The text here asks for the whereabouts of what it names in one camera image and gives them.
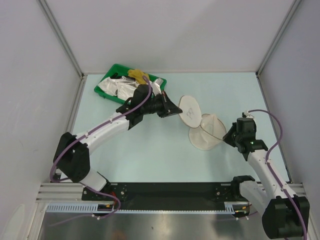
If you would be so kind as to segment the beige mesh laundry bag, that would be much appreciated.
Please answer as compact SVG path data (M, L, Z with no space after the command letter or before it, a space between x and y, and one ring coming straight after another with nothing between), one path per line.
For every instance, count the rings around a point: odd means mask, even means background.
M202 113L197 100L190 95L180 98L180 120L189 127L188 138L197 149L209 151L223 142L227 133L224 123L214 113Z

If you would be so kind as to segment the yellow bra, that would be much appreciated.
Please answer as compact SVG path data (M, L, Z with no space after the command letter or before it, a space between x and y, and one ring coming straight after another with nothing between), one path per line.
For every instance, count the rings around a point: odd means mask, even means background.
M147 85L147 81L145 80L145 78L147 78L148 80L150 80L150 77L147 73L141 71L140 69L129 69L127 72L128 77L130 78L134 78L135 81L139 84L139 85Z

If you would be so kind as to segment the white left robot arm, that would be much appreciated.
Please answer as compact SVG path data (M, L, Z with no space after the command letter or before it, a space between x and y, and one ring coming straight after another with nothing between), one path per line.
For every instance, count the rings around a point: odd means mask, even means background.
M165 91L154 93L150 85L139 85L123 105L105 122L80 134L64 133L59 140L53 166L62 171L73 183L90 188L100 200L110 196L109 181L91 168L91 154L104 142L139 124L145 115L160 118L183 113Z

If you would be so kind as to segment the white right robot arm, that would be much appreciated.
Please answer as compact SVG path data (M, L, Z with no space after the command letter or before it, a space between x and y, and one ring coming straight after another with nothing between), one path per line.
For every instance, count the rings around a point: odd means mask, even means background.
M237 148L253 168L262 186L250 175L235 176L230 194L237 200L248 200L261 215L265 234L270 239L302 237L307 239L310 204L279 175L269 159L268 147L256 138L253 118L240 117L232 123L223 141Z

